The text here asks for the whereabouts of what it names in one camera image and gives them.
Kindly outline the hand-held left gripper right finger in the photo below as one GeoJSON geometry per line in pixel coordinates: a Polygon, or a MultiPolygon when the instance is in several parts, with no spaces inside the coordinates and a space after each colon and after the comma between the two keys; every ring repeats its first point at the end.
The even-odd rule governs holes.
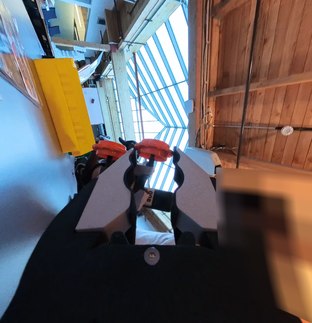
{"type": "Polygon", "coordinates": [[[218,244],[216,190],[210,175],[180,148],[173,149],[170,219],[176,244],[218,244]]]}

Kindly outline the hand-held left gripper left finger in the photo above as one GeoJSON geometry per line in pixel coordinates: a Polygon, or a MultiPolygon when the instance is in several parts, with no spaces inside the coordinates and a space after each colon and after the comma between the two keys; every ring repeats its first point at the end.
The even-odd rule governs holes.
{"type": "Polygon", "coordinates": [[[98,232],[108,239],[122,232],[129,244],[135,244],[137,207],[131,184],[136,165],[136,152],[131,148],[99,175],[76,232],[98,232]]]}

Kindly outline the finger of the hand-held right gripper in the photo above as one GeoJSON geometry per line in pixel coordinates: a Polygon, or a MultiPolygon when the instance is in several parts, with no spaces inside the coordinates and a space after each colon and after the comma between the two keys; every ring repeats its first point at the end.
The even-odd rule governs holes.
{"type": "Polygon", "coordinates": [[[138,190],[134,194],[134,198],[135,198],[136,210],[140,211],[143,205],[146,203],[146,190],[145,189],[138,190]]]}

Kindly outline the orange wheel grey beam assembly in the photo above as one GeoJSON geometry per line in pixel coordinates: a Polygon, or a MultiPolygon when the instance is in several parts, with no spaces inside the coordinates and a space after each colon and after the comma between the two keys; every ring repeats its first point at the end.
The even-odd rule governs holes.
{"type": "Polygon", "coordinates": [[[170,146],[157,139],[124,144],[101,140],[92,148],[97,156],[106,158],[106,170],[99,181],[127,195],[144,190],[154,173],[154,164],[165,162],[173,155],[170,146]]]}

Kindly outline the grey desk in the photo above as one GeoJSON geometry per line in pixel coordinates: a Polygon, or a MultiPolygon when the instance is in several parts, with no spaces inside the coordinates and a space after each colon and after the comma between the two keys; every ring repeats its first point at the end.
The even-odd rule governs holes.
{"type": "Polygon", "coordinates": [[[45,102],[39,107],[0,75],[0,318],[39,238],[76,193],[45,102]]]}

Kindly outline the white plastic housing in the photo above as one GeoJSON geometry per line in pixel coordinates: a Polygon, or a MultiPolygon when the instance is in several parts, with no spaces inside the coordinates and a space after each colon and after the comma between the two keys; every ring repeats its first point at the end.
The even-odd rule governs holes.
{"type": "Polygon", "coordinates": [[[188,147],[185,154],[212,177],[216,175],[217,168],[222,167],[221,160],[214,151],[188,147]]]}

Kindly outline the person's white shirt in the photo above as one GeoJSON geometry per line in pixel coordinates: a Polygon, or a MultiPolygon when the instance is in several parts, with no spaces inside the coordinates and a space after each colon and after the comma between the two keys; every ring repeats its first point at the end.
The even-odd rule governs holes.
{"type": "Polygon", "coordinates": [[[149,230],[148,226],[137,224],[135,245],[175,245],[174,234],[149,230]]]}

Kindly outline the white whiteboard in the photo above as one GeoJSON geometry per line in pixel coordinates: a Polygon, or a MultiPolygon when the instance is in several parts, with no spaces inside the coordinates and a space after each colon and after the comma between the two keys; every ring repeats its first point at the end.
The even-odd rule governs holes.
{"type": "Polygon", "coordinates": [[[91,125],[104,124],[97,88],[82,88],[91,125]]]}

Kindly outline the yellow storage bin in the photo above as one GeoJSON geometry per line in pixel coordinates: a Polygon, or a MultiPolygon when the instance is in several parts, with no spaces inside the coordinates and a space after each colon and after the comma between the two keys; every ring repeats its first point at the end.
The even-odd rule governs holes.
{"type": "Polygon", "coordinates": [[[34,59],[34,67],[63,153],[82,155],[95,144],[74,60],[34,59]]]}

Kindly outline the black ceiling pipe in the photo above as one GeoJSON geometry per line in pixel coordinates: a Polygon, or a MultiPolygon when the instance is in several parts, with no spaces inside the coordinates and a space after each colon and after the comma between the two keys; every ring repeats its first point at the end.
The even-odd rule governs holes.
{"type": "Polygon", "coordinates": [[[243,101],[242,120],[241,120],[241,126],[240,126],[238,153],[237,153],[237,159],[236,159],[236,169],[239,168],[240,159],[242,156],[243,133],[244,133],[244,126],[245,126],[246,112],[247,112],[248,95],[250,90],[250,79],[251,79],[251,73],[252,73],[252,63],[253,63],[253,56],[254,56],[256,31],[257,31],[257,25],[258,25],[259,13],[260,13],[260,5],[261,5],[261,0],[257,0],[254,20],[253,20],[252,37],[251,37],[249,60],[248,60],[247,80],[245,85],[245,93],[244,93],[244,101],[243,101]]]}

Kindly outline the skylight window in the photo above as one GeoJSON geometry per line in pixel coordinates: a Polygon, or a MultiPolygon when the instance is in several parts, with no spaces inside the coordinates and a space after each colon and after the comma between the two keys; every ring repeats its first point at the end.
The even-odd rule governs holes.
{"type": "Polygon", "coordinates": [[[188,147],[188,1],[117,1],[133,136],[188,147]]]}

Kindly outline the leaning white printed board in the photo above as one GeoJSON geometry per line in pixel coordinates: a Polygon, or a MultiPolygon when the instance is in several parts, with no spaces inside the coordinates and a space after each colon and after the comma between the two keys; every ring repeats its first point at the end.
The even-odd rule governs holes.
{"type": "Polygon", "coordinates": [[[99,56],[94,60],[94,62],[92,62],[91,64],[86,64],[77,71],[81,84],[85,83],[94,74],[96,68],[101,62],[102,55],[103,52],[99,54],[99,56]]]}

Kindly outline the blue robot kit box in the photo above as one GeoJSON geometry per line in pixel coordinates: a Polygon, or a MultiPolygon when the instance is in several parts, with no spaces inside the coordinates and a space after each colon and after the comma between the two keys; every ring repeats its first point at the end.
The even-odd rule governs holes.
{"type": "Polygon", "coordinates": [[[37,93],[17,24],[2,1],[0,1],[0,76],[41,107],[42,102],[37,93]]]}

